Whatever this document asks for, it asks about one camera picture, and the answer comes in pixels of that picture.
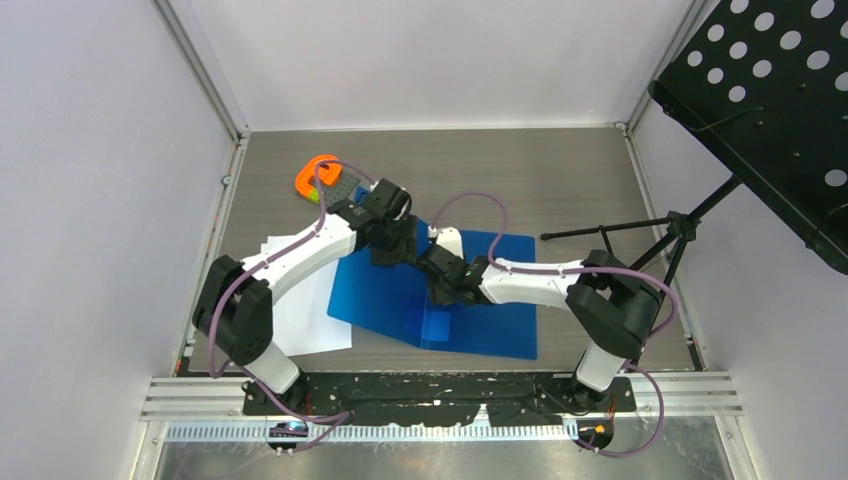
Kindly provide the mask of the blue plastic folder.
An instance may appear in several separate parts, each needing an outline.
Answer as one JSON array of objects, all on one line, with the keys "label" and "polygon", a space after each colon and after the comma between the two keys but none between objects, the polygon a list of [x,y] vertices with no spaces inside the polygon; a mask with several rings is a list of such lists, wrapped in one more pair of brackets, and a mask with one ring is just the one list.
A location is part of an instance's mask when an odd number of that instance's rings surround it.
[{"label": "blue plastic folder", "polygon": [[376,266],[368,250],[338,261],[327,314],[424,350],[538,358],[535,306],[436,305],[422,272]]}]

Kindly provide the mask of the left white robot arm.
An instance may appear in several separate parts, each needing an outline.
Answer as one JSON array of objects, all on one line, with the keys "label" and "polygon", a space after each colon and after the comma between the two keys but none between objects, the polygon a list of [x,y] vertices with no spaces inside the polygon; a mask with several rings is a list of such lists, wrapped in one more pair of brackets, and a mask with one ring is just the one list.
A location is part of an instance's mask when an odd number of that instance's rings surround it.
[{"label": "left white robot arm", "polygon": [[273,307],[294,286],[363,249],[392,266],[411,264],[418,220],[410,194],[387,179],[360,201],[322,205],[318,219],[290,244],[243,260],[222,255],[210,266],[191,315],[192,325],[268,390],[280,412],[298,412],[307,398],[299,367],[273,340]]}]

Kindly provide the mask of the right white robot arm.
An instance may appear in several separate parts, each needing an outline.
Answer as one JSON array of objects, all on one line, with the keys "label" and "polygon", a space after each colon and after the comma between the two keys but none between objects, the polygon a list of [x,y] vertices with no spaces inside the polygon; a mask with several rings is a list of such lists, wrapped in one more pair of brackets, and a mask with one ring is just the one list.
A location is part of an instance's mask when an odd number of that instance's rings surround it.
[{"label": "right white robot arm", "polygon": [[522,303],[571,312],[590,338],[567,389],[581,410],[596,410],[610,398],[612,381],[641,355],[660,310],[661,296],[644,276],[601,250],[559,265],[484,256],[467,262],[431,244],[415,266],[436,304]]}]

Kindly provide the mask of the grey lego baseplate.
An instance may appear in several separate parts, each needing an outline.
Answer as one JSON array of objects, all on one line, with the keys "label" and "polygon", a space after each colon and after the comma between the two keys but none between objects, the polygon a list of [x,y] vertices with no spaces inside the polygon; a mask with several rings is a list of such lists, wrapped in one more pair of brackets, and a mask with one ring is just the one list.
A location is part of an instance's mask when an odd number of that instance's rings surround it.
[{"label": "grey lego baseplate", "polygon": [[[323,198],[325,204],[330,206],[337,201],[350,198],[360,186],[360,183],[361,179],[359,177],[348,172],[342,172],[334,184],[328,185],[322,182],[323,193],[319,195],[319,198]],[[309,186],[311,187],[310,193],[316,190],[319,194],[313,180],[309,181]]]}]

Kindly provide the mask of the orange letter e block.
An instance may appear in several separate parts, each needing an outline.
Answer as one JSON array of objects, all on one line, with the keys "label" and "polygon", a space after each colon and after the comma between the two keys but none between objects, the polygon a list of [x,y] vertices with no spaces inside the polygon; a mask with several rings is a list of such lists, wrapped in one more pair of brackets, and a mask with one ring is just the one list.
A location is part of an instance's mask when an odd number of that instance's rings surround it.
[{"label": "orange letter e block", "polygon": [[306,196],[311,191],[311,187],[309,186],[310,180],[314,181],[316,188],[318,184],[322,185],[322,182],[332,185],[336,182],[342,172],[343,167],[338,163],[338,158],[336,156],[331,154],[315,156],[295,177],[295,191],[298,195],[306,199]]}]

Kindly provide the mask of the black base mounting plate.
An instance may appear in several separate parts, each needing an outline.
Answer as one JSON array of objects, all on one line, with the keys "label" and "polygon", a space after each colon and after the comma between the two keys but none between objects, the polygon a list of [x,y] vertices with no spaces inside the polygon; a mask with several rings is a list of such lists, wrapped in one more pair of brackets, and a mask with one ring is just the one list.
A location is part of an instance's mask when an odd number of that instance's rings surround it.
[{"label": "black base mounting plate", "polygon": [[631,382],[612,381],[606,401],[581,410],[567,394],[571,374],[555,372],[351,372],[305,373],[284,394],[270,398],[245,381],[247,416],[282,414],[285,408],[348,425],[451,427],[471,424],[485,411],[493,426],[554,425],[562,414],[607,417],[631,413]]}]

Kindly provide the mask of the white paper sheets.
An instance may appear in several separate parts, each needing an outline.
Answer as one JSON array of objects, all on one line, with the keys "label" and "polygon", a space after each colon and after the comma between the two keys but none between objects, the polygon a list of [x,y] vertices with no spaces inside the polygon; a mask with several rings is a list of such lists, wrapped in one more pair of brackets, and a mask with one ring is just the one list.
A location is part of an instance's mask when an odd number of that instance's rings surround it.
[{"label": "white paper sheets", "polygon": [[287,356],[352,347],[352,326],[327,313],[337,267],[337,261],[323,266],[274,305],[273,342]]}]

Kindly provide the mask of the black perforated music stand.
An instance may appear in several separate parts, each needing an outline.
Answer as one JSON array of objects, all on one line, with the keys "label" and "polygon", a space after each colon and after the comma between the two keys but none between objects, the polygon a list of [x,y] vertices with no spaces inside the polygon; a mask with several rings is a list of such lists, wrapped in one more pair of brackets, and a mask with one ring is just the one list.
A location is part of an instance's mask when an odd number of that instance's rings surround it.
[{"label": "black perforated music stand", "polygon": [[847,5],[719,1],[648,87],[730,178],[634,263],[679,261],[703,216],[750,189],[831,269],[847,270]]}]

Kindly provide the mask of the aluminium frame rail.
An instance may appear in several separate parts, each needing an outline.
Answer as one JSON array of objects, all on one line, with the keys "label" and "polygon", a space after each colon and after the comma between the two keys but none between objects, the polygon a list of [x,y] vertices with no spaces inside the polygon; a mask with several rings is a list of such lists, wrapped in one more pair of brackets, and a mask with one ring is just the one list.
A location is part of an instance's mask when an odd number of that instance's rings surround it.
[{"label": "aluminium frame rail", "polygon": [[[553,415],[626,418],[738,416],[743,407],[726,373],[659,372],[651,380],[618,376],[594,399],[575,392],[567,373],[307,373],[280,398],[301,415],[347,412],[355,425],[467,425],[487,414],[496,424],[544,424]],[[281,415],[251,380],[225,377],[152,381],[142,416],[156,420],[242,419]]]}]

